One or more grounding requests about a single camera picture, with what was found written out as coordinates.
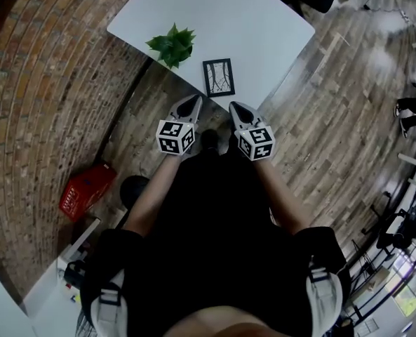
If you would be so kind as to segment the person's left shoe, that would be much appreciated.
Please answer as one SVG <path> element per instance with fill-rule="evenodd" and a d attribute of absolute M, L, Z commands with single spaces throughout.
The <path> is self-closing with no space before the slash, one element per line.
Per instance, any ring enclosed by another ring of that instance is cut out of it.
<path fill-rule="evenodd" d="M 218 151 L 219 147 L 219 135 L 217 131 L 213 129 L 205 130 L 201 134 L 201 148 L 202 150 L 215 150 Z"/>

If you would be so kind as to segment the green potted plant white pot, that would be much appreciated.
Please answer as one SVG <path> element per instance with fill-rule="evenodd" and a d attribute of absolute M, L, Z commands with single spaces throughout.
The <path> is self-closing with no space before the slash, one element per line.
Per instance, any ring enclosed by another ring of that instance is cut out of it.
<path fill-rule="evenodd" d="M 166 35 L 155 36 L 146 45 L 151 51 L 157 51 L 158 61 L 171 70 L 192 55 L 195 37 L 194 30 L 178 29 L 174 23 Z"/>

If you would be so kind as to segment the person's black clothing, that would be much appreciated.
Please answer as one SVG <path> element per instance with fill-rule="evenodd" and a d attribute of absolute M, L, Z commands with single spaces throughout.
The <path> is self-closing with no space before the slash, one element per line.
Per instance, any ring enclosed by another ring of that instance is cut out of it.
<path fill-rule="evenodd" d="M 204 150 L 183 159 L 145 237 L 105 230 L 81 287 L 99 337 L 163 337 L 217 306 L 290 337 L 323 337 L 349 295 L 335 233 L 291 234 L 275 221 L 253 162 Z"/>

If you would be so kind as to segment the person's left forearm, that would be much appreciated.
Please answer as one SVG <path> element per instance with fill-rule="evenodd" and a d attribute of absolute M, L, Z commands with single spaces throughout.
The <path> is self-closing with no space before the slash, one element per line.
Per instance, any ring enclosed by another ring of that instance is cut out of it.
<path fill-rule="evenodd" d="M 182 157 L 179 155 L 165 156 L 130 210 L 123 226 L 125 230 L 135 232 L 142 237 L 149 234 L 181 162 Z"/>

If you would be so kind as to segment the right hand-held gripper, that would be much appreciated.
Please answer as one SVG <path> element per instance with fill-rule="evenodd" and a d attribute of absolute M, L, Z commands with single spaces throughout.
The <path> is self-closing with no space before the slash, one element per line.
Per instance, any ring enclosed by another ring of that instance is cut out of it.
<path fill-rule="evenodd" d="M 272 156 L 275 137 L 271 126 L 266 125 L 257 110 L 251 106 L 232 101 L 229 113 L 238 140 L 238 149 L 250 161 L 268 159 Z"/>

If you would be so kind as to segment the person's right forearm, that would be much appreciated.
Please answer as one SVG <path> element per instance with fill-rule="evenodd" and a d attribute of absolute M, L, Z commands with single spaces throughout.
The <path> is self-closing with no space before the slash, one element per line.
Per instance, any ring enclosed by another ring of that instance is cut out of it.
<path fill-rule="evenodd" d="M 291 234 L 309 227 L 310 215 L 268 159 L 253 162 L 277 224 Z"/>

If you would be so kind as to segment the brown cardboard sheet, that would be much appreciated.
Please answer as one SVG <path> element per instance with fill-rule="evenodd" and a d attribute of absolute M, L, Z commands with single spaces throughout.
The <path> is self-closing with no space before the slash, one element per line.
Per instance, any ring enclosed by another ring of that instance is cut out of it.
<path fill-rule="evenodd" d="M 364 283 L 360 284 L 352 294 L 351 301 L 354 302 L 359 299 L 365 292 L 373 292 L 376 287 L 385 282 L 390 275 L 390 270 L 384 266 L 377 269 L 377 271 L 367 278 Z"/>

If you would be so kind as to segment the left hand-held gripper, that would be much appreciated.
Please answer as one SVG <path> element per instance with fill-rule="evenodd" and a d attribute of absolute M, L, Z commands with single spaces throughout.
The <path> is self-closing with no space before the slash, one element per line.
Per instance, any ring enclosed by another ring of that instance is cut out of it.
<path fill-rule="evenodd" d="M 195 143 L 197 121 L 203 104 L 201 95 L 193 94 L 177 101 L 169 115 L 159 121 L 156 141 L 160 152 L 182 156 Z"/>

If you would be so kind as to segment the black framed picture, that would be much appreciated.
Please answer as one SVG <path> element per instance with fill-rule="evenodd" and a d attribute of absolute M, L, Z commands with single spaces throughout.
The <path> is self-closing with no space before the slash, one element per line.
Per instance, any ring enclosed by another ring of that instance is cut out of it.
<path fill-rule="evenodd" d="M 206 95 L 217 98 L 235 94 L 232 64 L 229 58 L 202 62 Z"/>

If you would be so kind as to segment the red plastic crate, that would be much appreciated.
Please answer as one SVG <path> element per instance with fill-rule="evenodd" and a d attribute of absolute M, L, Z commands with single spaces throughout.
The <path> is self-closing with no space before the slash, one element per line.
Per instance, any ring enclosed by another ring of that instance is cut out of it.
<path fill-rule="evenodd" d="M 73 222 L 83 217 L 109 189 L 116 171 L 106 163 L 96 164 L 69 179 L 59 209 Z"/>

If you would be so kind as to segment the black pedestal fan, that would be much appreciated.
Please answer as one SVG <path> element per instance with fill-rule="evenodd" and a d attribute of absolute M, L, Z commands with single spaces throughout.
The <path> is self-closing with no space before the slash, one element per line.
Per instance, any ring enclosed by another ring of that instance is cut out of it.
<path fill-rule="evenodd" d="M 120 186 L 120 200 L 123 206 L 126 208 L 126 212 L 122 219 L 116 224 L 115 230 L 120 230 L 126 221 L 130 211 L 147 186 L 149 179 L 144 176 L 129 176 L 127 177 Z"/>

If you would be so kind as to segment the white side table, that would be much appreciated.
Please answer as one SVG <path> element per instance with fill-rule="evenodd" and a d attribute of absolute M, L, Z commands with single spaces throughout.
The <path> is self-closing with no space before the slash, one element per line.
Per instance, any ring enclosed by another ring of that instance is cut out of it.
<path fill-rule="evenodd" d="M 65 247 L 21 303 L 35 337 L 75 337 L 81 311 L 79 290 L 65 281 L 65 269 L 87 256 L 79 249 L 99 224 L 100 219 L 94 218 L 76 241 Z"/>

